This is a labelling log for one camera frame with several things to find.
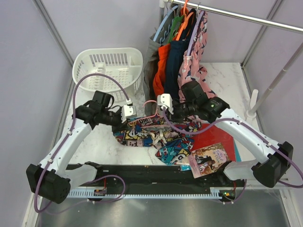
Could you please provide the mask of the pink wire hanger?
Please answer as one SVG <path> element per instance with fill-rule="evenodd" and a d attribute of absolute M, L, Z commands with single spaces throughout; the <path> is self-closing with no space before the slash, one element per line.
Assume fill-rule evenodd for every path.
<path fill-rule="evenodd" d="M 150 113 L 145 113 L 144 117 L 136 117 L 129 120 L 127 126 L 136 131 L 168 131 L 172 127 L 167 124 L 164 117 L 158 113 L 156 101 L 149 100 L 143 104 L 144 107 L 151 107 Z"/>

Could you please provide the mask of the comic print shorts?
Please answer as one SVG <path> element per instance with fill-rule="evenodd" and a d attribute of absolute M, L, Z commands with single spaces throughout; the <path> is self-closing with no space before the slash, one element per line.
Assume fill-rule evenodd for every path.
<path fill-rule="evenodd" d="M 113 128 L 115 139 L 124 146 L 154 147 L 156 158 L 171 166 L 189 156 L 194 147 L 194 136 L 171 128 L 160 116 L 132 118 L 126 125 Z"/>

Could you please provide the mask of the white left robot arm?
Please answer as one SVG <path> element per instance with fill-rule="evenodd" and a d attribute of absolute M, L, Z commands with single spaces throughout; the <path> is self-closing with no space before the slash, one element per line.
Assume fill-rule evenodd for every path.
<path fill-rule="evenodd" d="M 132 107 L 124 105 L 116 112 L 108 105 L 113 96 L 96 91 L 92 100 L 73 110 L 72 122 L 54 148 L 38 165 L 30 164 L 26 170 L 27 179 L 35 199 L 39 196 L 57 204 L 62 203 L 70 190 L 85 183 L 99 186 L 104 175 L 91 164 L 83 164 L 69 170 L 68 164 L 83 140 L 99 124 L 113 127 L 126 122 L 126 115 L 132 114 Z"/>

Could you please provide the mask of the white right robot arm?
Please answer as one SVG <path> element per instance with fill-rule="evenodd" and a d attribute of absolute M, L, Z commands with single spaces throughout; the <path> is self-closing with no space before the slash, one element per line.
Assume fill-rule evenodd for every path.
<path fill-rule="evenodd" d="M 170 101 L 169 119 L 178 121 L 196 115 L 231 135 L 254 156 L 251 161 L 230 162 L 217 174 L 220 185 L 254 177 L 265 187 L 273 188 L 280 181 L 291 166 L 294 148 L 289 142 L 279 143 L 253 129 L 224 100 L 217 96 L 208 98 L 194 80 L 184 84 L 181 90 L 185 100 Z"/>

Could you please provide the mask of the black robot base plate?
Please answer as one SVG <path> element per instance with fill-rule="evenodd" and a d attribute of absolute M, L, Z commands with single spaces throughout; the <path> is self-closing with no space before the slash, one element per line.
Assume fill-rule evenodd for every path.
<path fill-rule="evenodd" d="M 179 166 L 100 165 L 88 162 L 97 169 L 95 179 L 106 175 L 121 177 L 127 193 L 205 193 L 211 188 L 233 189 L 244 186 L 243 180 L 233 182 L 222 171 L 194 178 L 192 172 Z"/>

